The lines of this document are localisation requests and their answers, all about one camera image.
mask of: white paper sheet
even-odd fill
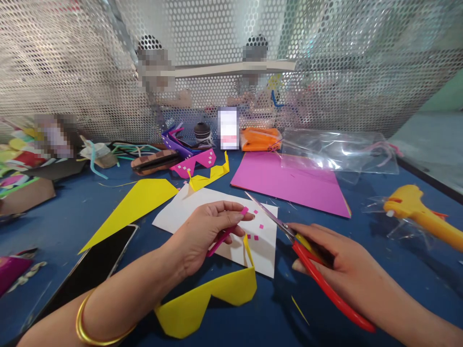
[[[274,277],[275,273],[275,245],[276,245],[276,224],[260,210],[251,200],[239,198],[233,195],[220,193],[215,190],[203,188],[195,192],[190,185],[185,184],[183,188],[173,198],[162,211],[158,213],[153,221],[153,225],[174,234],[178,228],[187,220],[194,209],[206,203],[227,200],[235,201],[249,208],[249,212],[257,210],[256,218],[249,222],[240,222],[246,234],[251,235],[249,245],[251,247],[252,258],[256,271],[263,275]],[[278,207],[263,204],[271,213],[278,216]],[[219,254],[238,264],[246,266],[243,239],[234,234],[230,234],[233,243],[227,245],[222,243],[217,248],[215,254]]]

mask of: smartphone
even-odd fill
[[[220,149],[239,149],[238,109],[236,107],[219,107],[217,120]]]

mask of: orange bag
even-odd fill
[[[278,129],[246,128],[241,130],[241,150],[269,151],[280,149],[282,136]]]

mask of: scissors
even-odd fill
[[[366,320],[364,317],[360,316],[355,312],[340,296],[331,288],[328,282],[323,278],[320,271],[317,270],[314,264],[310,260],[316,261],[319,264],[322,264],[327,267],[332,267],[333,256],[327,257],[326,253],[329,253],[326,250],[322,250],[321,247],[313,242],[308,241],[302,235],[296,233],[291,229],[287,224],[283,223],[277,217],[275,217],[269,210],[267,210],[259,201],[246,192],[248,197],[255,202],[259,208],[271,219],[273,220],[278,227],[286,234],[291,243],[293,244],[293,250],[299,256],[300,261],[304,264],[305,268],[311,275],[311,277],[317,282],[323,292],[327,297],[334,303],[334,305],[349,318],[353,323],[357,324],[360,328],[374,333],[376,332],[375,326]]]

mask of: scissor blade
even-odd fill
[[[249,194],[248,192],[245,192],[246,195],[253,201],[256,203],[256,205],[271,219],[273,220],[277,225],[278,227],[285,233],[285,235],[288,237],[288,239],[291,241],[291,242],[294,242],[294,237],[295,235],[292,235],[289,231],[288,231],[288,227],[286,224],[284,224],[281,220],[279,220],[272,212],[270,212],[269,210],[267,210],[265,208],[264,205],[262,205],[259,201],[257,201],[251,194]]]

